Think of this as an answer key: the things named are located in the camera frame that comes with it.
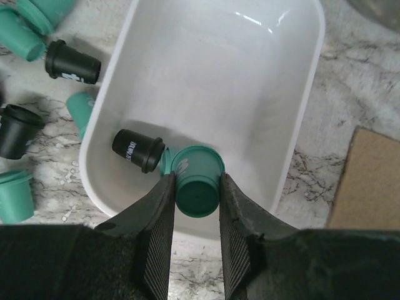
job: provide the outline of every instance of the teal plastic cup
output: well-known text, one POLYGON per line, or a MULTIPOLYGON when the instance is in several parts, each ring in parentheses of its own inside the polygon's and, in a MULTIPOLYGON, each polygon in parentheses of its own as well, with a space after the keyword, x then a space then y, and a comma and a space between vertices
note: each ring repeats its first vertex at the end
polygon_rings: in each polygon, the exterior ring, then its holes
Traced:
POLYGON ((0 174, 0 219, 4 224, 16 224, 33 216, 31 178, 26 170, 0 174))
POLYGON ((94 98, 87 92, 77 92, 67 100, 67 108, 79 129, 79 137, 83 137, 93 111, 94 98))
POLYGON ((76 0, 17 0, 17 10, 43 35, 54 28, 73 10, 76 0))
POLYGON ((35 61, 42 56, 46 45, 13 8, 0 5, 0 44, 27 61, 35 61))
POLYGON ((168 175, 172 171, 172 163, 174 156, 176 155, 176 151, 170 147, 164 150, 160 159, 160 176, 163 177, 168 175))
POLYGON ((185 215, 203 218, 219 205, 219 180, 224 161, 212 148, 191 146, 179 151, 171 169, 176 175, 176 206, 185 215))

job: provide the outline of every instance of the black cup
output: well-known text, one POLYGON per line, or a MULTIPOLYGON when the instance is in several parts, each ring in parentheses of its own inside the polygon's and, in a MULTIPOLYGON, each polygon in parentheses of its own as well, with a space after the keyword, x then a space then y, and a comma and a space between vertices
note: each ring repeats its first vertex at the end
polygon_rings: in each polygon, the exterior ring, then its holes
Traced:
POLYGON ((95 84, 99 79, 101 61, 68 47, 60 39, 52 42, 47 49, 45 67, 53 79, 61 77, 95 84))
POLYGON ((34 112, 17 105, 7 105, 1 117, 0 156, 20 159, 43 127, 43 119, 34 112))
POLYGON ((155 170, 164 148, 160 137, 152 139, 127 129, 120 130, 112 143, 112 150, 116 154, 141 167, 143 173, 155 170))

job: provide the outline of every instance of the marble countertop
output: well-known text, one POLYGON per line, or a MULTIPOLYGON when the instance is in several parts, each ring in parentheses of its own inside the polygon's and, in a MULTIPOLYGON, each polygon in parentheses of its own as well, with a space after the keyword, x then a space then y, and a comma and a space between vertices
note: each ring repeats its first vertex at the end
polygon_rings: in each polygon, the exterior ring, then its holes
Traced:
MULTIPOLYGON (((356 126, 400 139, 400 35, 373 24, 344 0, 321 0, 326 36, 296 150, 276 216, 298 228, 321 228, 329 214, 356 126)), ((82 0, 50 39, 64 39, 107 64, 130 0, 82 0)), ((47 126, 20 161, 28 168, 36 205, 27 223, 84 223, 107 219, 86 196, 79 175, 78 131, 65 101, 98 86, 52 80, 43 60, 27 63, 0 47, 0 89, 6 102, 44 116, 47 126)), ((171 299, 222 299, 221 250, 174 240, 171 299)))

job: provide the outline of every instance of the white tub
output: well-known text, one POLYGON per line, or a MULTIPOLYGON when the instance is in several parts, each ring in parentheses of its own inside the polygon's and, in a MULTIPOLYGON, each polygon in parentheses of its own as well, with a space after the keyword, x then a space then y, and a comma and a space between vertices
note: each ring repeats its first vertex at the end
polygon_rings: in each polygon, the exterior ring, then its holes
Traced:
MULTIPOLYGON (((110 216, 159 174, 111 150, 122 128, 174 148, 208 144, 241 189, 274 211, 324 36, 318 0, 134 0, 82 143, 87 194, 110 216)), ((218 212, 178 210, 176 233, 219 239, 218 212)))

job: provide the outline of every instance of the brown cardboard piece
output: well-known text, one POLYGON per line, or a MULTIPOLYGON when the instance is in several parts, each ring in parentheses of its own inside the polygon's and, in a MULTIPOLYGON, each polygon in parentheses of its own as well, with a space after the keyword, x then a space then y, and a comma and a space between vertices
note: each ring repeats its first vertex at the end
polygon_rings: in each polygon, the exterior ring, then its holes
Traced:
POLYGON ((328 228, 400 229, 400 143, 357 129, 328 228))

